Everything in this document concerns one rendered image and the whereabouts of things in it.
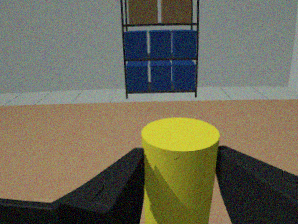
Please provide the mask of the yellow cylinder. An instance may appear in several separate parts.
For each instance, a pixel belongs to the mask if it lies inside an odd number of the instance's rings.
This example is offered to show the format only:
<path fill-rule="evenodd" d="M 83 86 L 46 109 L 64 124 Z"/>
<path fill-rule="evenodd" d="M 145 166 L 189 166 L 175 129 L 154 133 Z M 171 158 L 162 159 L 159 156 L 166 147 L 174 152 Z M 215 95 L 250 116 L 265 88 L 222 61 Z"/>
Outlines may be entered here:
<path fill-rule="evenodd" d="M 145 224 L 208 224 L 220 132 L 190 117 L 142 128 Z"/>

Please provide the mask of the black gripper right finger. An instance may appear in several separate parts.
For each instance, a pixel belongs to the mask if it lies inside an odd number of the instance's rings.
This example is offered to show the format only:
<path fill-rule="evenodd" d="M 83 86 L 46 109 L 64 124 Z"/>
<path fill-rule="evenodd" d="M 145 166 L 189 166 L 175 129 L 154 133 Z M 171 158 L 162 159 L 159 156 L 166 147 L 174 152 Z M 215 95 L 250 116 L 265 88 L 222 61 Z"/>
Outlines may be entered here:
<path fill-rule="evenodd" d="M 231 224 L 298 224 L 298 176 L 218 147 L 217 183 Z"/>

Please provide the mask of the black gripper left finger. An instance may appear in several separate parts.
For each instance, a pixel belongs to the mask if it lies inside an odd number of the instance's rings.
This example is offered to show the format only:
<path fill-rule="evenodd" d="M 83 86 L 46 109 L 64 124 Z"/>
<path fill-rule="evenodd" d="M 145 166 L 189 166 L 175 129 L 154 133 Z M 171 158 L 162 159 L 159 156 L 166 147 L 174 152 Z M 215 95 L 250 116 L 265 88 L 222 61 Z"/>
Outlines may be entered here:
<path fill-rule="evenodd" d="M 133 148 L 51 204 L 0 198 L 0 224 L 140 224 L 144 192 L 144 148 Z"/>

